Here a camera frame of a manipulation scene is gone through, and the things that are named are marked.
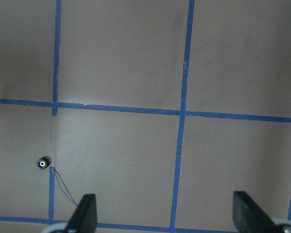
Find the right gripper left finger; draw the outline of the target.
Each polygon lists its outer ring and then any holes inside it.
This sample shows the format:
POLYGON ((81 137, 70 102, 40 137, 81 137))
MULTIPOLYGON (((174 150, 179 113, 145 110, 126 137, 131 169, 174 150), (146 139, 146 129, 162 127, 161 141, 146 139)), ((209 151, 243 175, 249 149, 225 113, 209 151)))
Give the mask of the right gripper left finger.
POLYGON ((97 228, 97 202, 95 194, 85 194, 68 221, 67 233, 94 233, 97 228))

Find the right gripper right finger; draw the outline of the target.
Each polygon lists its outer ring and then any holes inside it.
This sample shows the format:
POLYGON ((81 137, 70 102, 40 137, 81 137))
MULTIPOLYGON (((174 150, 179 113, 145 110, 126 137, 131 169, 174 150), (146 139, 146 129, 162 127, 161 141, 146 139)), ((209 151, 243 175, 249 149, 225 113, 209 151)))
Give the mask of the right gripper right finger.
POLYGON ((233 223, 239 233, 271 233, 275 223, 244 191, 233 193, 233 223))

